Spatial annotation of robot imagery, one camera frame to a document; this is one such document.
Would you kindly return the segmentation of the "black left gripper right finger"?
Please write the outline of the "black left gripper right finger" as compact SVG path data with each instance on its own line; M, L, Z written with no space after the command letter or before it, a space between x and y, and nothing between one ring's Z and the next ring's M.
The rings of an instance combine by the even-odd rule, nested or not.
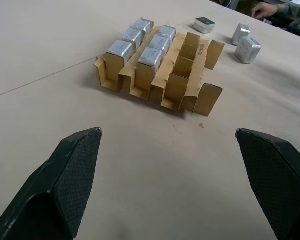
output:
M251 189L277 240L300 240L300 152L288 141L239 128Z

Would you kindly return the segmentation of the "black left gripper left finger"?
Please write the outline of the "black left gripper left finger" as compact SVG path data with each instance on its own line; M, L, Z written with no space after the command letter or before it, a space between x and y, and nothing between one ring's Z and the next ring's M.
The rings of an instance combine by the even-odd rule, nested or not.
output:
M64 138L0 217L0 240L74 240L92 191L102 130Z

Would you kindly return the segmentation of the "bystander bare hand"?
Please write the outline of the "bystander bare hand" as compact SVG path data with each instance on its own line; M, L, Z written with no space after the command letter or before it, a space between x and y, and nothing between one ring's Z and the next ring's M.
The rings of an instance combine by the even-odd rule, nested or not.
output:
M278 12L279 6L260 2L251 10L251 17L256 20L263 20L275 15Z

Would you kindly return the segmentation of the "silver blocks in tray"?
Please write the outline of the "silver blocks in tray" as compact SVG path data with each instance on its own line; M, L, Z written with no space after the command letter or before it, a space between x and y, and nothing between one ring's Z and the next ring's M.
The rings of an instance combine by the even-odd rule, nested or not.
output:
M131 42L117 40L110 48L107 49L106 53L123 58L123 65L134 55L134 45Z

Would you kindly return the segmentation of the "brown cardboard divider tray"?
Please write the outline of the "brown cardboard divider tray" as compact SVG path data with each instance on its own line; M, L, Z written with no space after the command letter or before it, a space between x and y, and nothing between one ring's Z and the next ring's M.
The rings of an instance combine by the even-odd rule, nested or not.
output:
M176 33L167 53L158 60L159 68L155 68L141 63L141 56L160 30L160 26L154 27L127 62L113 53L97 58L93 65L100 86L172 111L209 116L223 89L206 83L204 72L215 68L224 43L190 32Z

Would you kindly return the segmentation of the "white black small device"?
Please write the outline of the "white black small device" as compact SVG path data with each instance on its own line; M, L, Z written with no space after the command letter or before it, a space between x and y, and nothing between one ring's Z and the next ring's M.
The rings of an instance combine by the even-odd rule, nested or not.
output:
M215 27L216 23L206 17L199 17L194 20L193 28L202 33L211 33Z

